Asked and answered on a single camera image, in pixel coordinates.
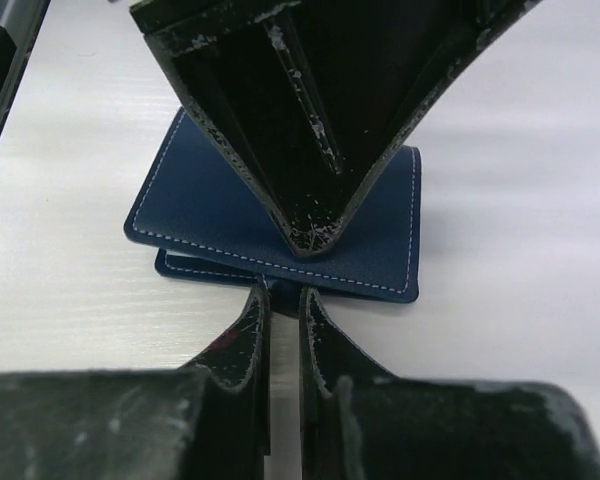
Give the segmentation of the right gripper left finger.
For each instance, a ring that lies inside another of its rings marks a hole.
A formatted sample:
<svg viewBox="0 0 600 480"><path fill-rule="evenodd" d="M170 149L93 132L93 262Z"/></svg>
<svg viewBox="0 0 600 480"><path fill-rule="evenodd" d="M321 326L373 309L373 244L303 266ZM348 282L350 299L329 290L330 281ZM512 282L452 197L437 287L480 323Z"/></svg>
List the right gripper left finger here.
<svg viewBox="0 0 600 480"><path fill-rule="evenodd" d="M267 291L175 369L0 373L0 479L260 479Z"/></svg>

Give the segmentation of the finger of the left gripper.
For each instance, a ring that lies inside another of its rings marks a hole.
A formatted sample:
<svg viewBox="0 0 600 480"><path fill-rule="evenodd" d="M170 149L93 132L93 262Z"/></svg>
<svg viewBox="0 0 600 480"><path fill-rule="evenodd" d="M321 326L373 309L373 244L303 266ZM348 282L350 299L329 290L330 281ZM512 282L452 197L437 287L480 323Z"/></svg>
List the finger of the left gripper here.
<svg viewBox="0 0 600 480"><path fill-rule="evenodd" d="M330 251L388 162L530 1L138 1L183 109L291 251Z"/></svg>

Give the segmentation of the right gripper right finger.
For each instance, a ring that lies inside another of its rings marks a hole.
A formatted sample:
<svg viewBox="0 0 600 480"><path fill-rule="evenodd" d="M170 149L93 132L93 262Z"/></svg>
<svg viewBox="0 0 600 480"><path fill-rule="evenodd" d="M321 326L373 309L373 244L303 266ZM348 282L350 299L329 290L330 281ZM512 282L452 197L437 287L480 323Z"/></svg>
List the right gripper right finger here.
<svg viewBox="0 0 600 480"><path fill-rule="evenodd" d="M306 479L600 479L579 404L547 383L399 377L299 304Z"/></svg>

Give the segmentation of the blue leather card holder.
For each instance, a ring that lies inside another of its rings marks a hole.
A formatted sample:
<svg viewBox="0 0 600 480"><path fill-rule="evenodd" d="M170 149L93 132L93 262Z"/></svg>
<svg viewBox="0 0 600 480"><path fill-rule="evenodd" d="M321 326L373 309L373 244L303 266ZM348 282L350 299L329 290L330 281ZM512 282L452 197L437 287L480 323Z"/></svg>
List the blue leather card holder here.
<svg viewBox="0 0 600 480"><path fill-rule="evenodd" d="M247 185L183 111L177 111L124 224L157 248L170 278L249 286L261 281L275 311L296 316L301 289L411 303L418 298L421 157L404 146L333 250L295 257Z"/></svg>

